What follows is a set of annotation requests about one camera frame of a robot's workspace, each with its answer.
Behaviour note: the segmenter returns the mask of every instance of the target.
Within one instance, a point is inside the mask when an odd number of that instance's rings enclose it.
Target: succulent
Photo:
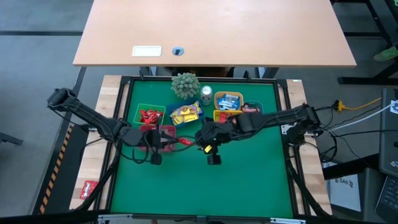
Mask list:
[[[193,97],[199,92],[200,84],[195,74],[178,74],[172,78],[172,81],[172,90],[174,90],[178,97],[184,100],[188,97]]]

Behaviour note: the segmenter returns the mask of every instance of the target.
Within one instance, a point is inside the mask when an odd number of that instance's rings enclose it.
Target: yellow container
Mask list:
[[[243,106],[243,95],[241,93],[230,92],[230,91],[219,91],[219,92],[216,92],[216,94],[214,95],[214,105],[216,106],[217,110],[220,108],[218,106],[217,99],[220,98],[220,97],[223,97],[224,94],[238,96],[239,97],[239,104],[240,104],[238,110],[242,109],[242,106]]]
[[[221,113],[226,113],[228,115],[239,115],[242,114],[242,111],[220,111],[220,110],[215,110],[213,112],[213,119],[215,122],[219,122],[221,118]]]

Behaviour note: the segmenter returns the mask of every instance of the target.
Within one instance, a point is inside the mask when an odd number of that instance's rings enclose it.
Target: white cable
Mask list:
[[[377,112],[375,112],[375,113],[373,113],[373,114],[371,114],[371,115],[369,115],[369,116],[367,116],[367,117],[365,117],[365,118],[359,119],[359,120],[354,121],[354,122],[351,122],[351,123],[349,123],[349,124],[344,124],[344,125],[342,125],[342,126],[340,126],[340,127],[337,127],[337,128],[333,128],[332,130],[329,130],[328,132],[336,131],[337,129],[345,128],[345,127],[348,127],[348,126],[350,126],[350,125],[353,125],[353,124],[359,123],[359,122],[361,122],[361,121],[364,121],[364,120],[366,120],[366,119],[368,119],[368,118],[371,118],[371,117],[373,117],[374,115],[376,115],[376,114],[378,114],[378,113],[381,113],[382,111],[384,111],[384,110],[390,108],[392,105],[394,105],[394,104],[396,104],[396,103],[398,103],[398,100],[397,100],[397,101],[393,101],[390,105],[386,106],[385,108],[383,108],[383,109],[381,109],[381,110],[379,110],[379,111],[377,111]]]

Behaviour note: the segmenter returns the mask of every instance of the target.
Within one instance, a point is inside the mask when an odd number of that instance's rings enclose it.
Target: green tabletop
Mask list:
[[[238,91],[244,100],[263,104],[264,112],[277,111],[274,86],[249,83],[205,83],[217,91]],[[127,121],[134,124],[139,103],[167,106],[180,99],[171,82],[135,81]],[[213,117],[214,99],[203,106]],[[171,125],[166,115],[163,124]],[[177,128],[177,135],[194,136],[201,122]],[[176,144],[176,149],[184,147]],[[123,146],[131,156],[132,148]],[[263,129],[251,139],[219,147],[222,164],[209,166],[207,155],[191,147],[163,154],[162,165],[136,164],[120,158],[111,212],[168,215],[219,215],[292,218],[284,153],[279,128]],[[136,150],[136,157],[144,152]]]

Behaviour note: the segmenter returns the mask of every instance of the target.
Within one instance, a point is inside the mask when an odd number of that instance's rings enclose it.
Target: can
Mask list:
[[[210,86],[204,86],[200,90],[200,101],[203,106],[208,106],[211,103],[211,96],[213,95],[213,90]]]

